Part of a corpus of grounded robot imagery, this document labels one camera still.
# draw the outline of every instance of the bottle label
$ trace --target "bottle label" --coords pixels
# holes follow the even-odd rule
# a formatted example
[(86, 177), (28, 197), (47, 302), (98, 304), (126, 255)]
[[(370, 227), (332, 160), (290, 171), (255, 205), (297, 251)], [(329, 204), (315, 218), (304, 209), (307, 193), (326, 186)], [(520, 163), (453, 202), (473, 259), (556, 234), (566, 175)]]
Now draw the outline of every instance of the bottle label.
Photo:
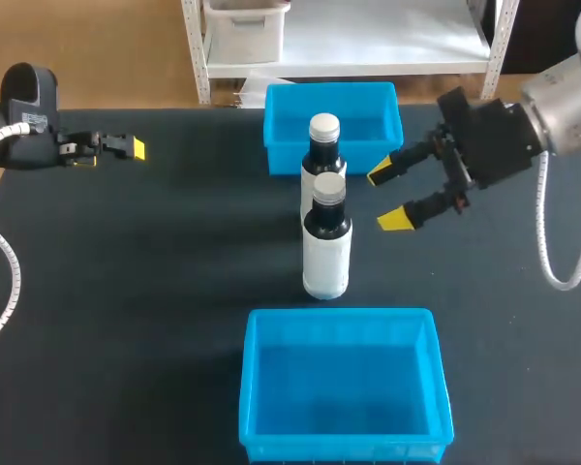
[(303, 227), (303, 286), (325, 300), (342, 295), (349, 284), (352, 225), (342, 237), (322, 240)]
[[(347, 164), (342, 166), (342, 169), (338, 172), (342, 177), (347, 175)], [(305, 220), (306, 215), (312, 209), (312, 197), (314, 193), (314, 180), (317, 177), (307, 172), (305, 168), (301, 167), (301, 223)]]

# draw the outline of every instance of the white storage box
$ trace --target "white storage box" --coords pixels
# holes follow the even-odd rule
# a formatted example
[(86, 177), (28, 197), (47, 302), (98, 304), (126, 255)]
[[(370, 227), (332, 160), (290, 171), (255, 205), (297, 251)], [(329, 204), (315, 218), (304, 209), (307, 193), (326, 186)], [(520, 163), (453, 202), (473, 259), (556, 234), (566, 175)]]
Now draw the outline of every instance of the white storage box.
[(229, 64), (280, 61), (290, 7), (284, 0), (205, 0), (217, 59)]

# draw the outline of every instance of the blue plastic bin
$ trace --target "blue plastic bin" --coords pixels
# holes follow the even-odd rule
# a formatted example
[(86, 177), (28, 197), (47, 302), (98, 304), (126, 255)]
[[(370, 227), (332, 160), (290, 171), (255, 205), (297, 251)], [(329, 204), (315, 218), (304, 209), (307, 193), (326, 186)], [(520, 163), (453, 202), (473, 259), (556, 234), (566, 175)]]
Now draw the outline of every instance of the blue plastic bin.
[(428, 310), (255, 310), (239, 440), (255, 461), (434, 461), (454, 439)]
[(323, 112), (340, 119), (340, 153), (349, 174), (370, 171), (403, 144), (391, 82), (269, 85), (263, 131), (270, 174), (301, 173), (310, 145), (310, 119)]

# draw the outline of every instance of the white bottle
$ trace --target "white bottle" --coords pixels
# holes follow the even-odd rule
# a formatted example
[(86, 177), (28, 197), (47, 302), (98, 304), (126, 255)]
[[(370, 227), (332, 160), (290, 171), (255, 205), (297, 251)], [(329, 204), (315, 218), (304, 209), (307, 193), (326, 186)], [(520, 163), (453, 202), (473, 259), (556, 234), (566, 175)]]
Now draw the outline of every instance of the white bottle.
[(319, 174), (312, 209), (303, 221), (303, 287), (315, 298), (336, 298), (347, 290), (352, 222), (345, 214), (345, 178)]
[(312, 208), (315, 178), (322, 172), (347, 173), (347, 162), (338, 152), (340, 121), (331, 113), (319, 113), (310, 120), (310, 150), (301, 163), (301, 221)]

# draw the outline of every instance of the black mat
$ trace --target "black mat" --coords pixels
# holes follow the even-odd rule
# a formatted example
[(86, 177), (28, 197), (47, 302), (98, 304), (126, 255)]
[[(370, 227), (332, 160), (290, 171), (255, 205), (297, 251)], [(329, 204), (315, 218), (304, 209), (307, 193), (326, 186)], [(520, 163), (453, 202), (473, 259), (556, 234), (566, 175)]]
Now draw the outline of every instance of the black mat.
[[(406, 140), (435, 108), (404, 108)], [(299, 185), (269, 178), (261, 112), (74, 111), (133, 132), (146, 164), (8, 172), (0, 231), (23, 268), (0, 334), (0, 464), (245, 463), (237, 404), (246, 317), (314, 305), (301, 286)], [(536, 169), (415, 233), (375, 218), (443, 183), (436, 162), (349, 185), (351, 283), (336, 306), (422, 306), (437, 321), (455, 422), (444, 463), (581, 463), (581, 287), (536, 257)], [(581, 245), (581, 156), (553, 163), (556, 268)], [(0, 311), (10, 273), (0, 253)]]

